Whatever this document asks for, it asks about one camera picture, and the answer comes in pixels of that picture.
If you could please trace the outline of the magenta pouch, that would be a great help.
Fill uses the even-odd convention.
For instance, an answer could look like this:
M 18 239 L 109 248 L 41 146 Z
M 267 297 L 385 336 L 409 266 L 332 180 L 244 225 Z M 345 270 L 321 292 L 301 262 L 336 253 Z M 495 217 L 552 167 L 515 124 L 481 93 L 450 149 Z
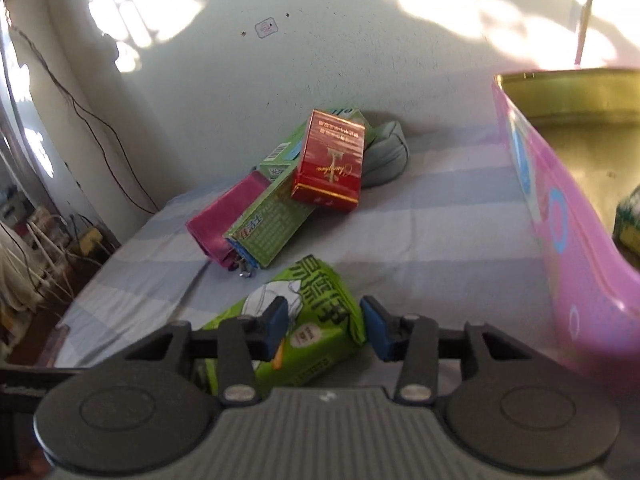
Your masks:
M 236 267 L 238 254 L 224 233 L 269 185 L 269 179 L 254 170 L 186 222 L 186 230 L 209 260 L 227 270 Z

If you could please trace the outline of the small green medicine box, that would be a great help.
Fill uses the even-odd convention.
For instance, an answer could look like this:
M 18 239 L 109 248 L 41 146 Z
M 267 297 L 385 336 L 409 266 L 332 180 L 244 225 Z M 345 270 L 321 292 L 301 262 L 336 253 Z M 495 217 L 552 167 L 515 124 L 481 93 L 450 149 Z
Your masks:
M 295 165 L 302 150 L 306 125 L 299 125 L 283 142 L 279 143 L 257 166 L 257 170 L 270 181 L 274 181 L 292 165 Z

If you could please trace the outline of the long green toothpaste box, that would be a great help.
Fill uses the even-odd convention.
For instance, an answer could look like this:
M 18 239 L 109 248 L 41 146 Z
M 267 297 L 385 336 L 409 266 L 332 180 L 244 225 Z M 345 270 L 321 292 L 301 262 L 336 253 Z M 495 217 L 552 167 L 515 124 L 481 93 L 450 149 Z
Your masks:
M 366 127 L 366 148 L 371 127 L 359 110 L 328 113 L 363 124 Z M 224 233 L 224 238 L 254 268 L 265 269 L 270 266 L 309 216 L 322 208 L 292 199 L 291 190 L 298 162 L 299 158 Z

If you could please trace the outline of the floral tissue pack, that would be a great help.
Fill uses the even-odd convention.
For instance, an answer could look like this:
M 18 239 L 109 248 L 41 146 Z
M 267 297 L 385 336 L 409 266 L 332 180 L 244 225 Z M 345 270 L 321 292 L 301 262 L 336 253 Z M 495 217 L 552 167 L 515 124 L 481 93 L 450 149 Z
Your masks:
M 616 207 L 614 240 L 630 252 L 639 255 L 639 197 L 629 195 Z

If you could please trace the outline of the pink macaron tin box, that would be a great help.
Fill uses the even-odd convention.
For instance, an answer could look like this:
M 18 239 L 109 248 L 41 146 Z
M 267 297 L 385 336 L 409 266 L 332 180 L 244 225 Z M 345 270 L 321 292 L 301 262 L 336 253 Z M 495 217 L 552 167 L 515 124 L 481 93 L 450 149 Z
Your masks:
M 617 394 L 639 389 L 639 257 L 614 240 L 639 188 L 639 73 L 495 76 L 498 126 L 544 254 L 560 361 Z

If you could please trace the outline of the cluttered side table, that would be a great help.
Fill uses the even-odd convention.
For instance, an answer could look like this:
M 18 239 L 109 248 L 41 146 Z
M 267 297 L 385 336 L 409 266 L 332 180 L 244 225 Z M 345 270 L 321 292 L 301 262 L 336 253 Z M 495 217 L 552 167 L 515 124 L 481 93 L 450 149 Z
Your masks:
M 102 226 L 34 205 L 2 165 L 1 363 L 51 366 L 67 310 L 114 251 Z

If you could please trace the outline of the red cigarette box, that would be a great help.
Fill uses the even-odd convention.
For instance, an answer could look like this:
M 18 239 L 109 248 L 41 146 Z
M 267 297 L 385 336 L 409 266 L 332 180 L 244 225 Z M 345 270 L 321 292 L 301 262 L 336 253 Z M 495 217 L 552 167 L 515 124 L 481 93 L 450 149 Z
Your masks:
M 294 172 L 292 199 L 341 212 L 356 209 L 365 140 L 363 124 L 313 110 Z

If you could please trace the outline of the teal zipper pencil pouch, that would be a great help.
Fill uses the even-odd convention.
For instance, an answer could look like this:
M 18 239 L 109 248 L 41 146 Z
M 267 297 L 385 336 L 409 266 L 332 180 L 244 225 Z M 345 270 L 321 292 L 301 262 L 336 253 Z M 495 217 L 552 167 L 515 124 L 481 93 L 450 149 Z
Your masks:
M 400 122 L 392 120 L 377 126 L 363 153 L 361 186 L 376 188 L 396 180 L 406 170 L 409 156 Z

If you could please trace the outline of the small wall sticker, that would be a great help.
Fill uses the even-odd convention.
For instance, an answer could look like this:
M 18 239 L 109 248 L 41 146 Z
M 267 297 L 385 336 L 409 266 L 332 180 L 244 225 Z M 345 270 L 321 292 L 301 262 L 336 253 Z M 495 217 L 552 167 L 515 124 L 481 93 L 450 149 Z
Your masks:
M 259 39 L 265 39 L 278 31 L 279 27 L 274 18 L 265 18 L 255 25 L 255 32 Z

